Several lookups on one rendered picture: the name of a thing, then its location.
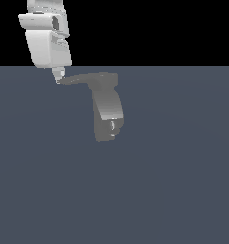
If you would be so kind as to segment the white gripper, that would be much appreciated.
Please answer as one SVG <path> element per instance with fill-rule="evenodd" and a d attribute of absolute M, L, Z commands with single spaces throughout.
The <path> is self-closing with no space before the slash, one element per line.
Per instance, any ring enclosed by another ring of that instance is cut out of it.
<path fill-rule="evenodd" d="M 51 30 L 25 32 L 31 59 L 37 68 L 52 68 L 57 84 L 65 76 L 64 66 L 72 63 L 68 42 Z"/>

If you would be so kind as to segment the grey faucet handle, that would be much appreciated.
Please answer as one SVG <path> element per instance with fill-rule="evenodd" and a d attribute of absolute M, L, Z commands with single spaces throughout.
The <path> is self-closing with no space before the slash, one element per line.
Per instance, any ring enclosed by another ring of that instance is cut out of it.
<path fill-rule="evenodd" d="M 95 92 L 110 91 L 118 85 L 117 73 L 88 73 L 63 78 L 59 81 L 62 85 L 87 83 L 88 87 Z"/>

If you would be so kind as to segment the grey faucet body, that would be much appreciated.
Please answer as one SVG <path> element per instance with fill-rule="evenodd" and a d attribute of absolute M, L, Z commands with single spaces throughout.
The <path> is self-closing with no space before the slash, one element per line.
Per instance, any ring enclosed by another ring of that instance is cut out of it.
<path fill-rule="evenodd" d="M 115 140 L 124 124 L 121 101 L 116 90 L 92 91 L 94 133 L 98 142 Z"/>

